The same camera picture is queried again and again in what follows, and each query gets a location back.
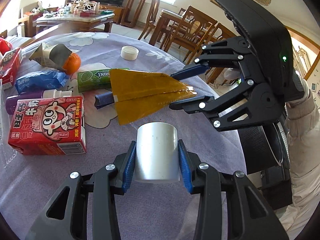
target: white jacket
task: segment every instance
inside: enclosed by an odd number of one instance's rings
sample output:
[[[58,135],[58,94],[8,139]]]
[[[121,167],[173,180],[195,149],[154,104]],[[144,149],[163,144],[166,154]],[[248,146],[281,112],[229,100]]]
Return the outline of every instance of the white jacket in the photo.
[[[311,91],[309,95],[295,107],[286,104],[293,203],[280,222],[290,240],[302,231],[320,201],[319,111]]]

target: blue snack bag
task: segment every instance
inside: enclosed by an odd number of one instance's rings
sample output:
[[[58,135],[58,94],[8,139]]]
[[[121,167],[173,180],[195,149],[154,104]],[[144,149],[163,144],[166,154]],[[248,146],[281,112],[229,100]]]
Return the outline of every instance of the blue snack bag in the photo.
[[[58,70],[36,71],[17,78],[15,87],[18,94],[35,90],[58,89],[66,84],[68,78],[68,75]]]

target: white bottle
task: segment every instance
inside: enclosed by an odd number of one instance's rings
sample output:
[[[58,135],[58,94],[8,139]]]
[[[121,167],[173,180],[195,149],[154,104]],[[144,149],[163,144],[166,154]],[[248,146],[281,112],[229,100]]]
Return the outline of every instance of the white bottle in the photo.
[[[71,13],[74,13],[74,11],[75,11],[75,7],[74,7],[73,4],[71,4],[71,6],[70,6],[70,12],[71,12]]]
[[[99,11],[99,7],[100,7],[100,3],[99,3],[99,2],[96,2],[95,5],[94,5],[94,9],[93,9],[93,10],[94,10],[95,12],[98,12],[98,11]]]

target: round table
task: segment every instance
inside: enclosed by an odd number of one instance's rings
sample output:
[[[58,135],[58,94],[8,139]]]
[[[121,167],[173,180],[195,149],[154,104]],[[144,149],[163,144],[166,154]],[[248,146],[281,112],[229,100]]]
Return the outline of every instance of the round table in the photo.
[[[130,68],[132,70],[171,74],[183,64],[171,55],[143,42],[108,33],[74,33],[43,40],[50,45],[65,44],[82,60],[83,70]],[[19,75],[41,70],[28,57],[39,43],[26,47]],[[134,46],[140,53],[135,61],[120,57],[121,48]],[[184,80],[198,95],[217,94],[199,77]],[[78,95],[76,75],[70,77],[65,90]],[[94,95],[106,90],[83,93],[86,118],[87,153],[81,155],[24,156],[18,154],[6,168],[0,168],[0,212],[20,239],[24,239],[35,218],[52,194],[73,171],[82,175],[96,172],[113,162],[116,155],[127,152],[137,129],[148,122],[174,125],[178,138],[188,151],[218,171],[245,171],[245,162],[237,131],[217,132],[206,117],[173,111],[168,107],[145,118],[120,126],[113,105],[96,110]],[[12,88],[7,96],[17,94]],[[227,208],[223,198],[223,239],[227,234]],[[144,184],[132,182],[124,196],[116,195],[116,208],[122,239],[193,239],[199,196],[191,196],[183,182],[173,184]],[[88,239],[92,239],[92,212],[88,208]]]

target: mint gum pack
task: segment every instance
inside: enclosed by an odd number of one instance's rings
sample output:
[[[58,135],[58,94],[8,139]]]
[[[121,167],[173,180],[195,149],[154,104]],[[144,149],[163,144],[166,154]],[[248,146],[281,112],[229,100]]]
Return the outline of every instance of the mint gum pack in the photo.
[[[90,70],[78,72],[78,90],[79,93],[90,90],[110,89],[110,69]]]

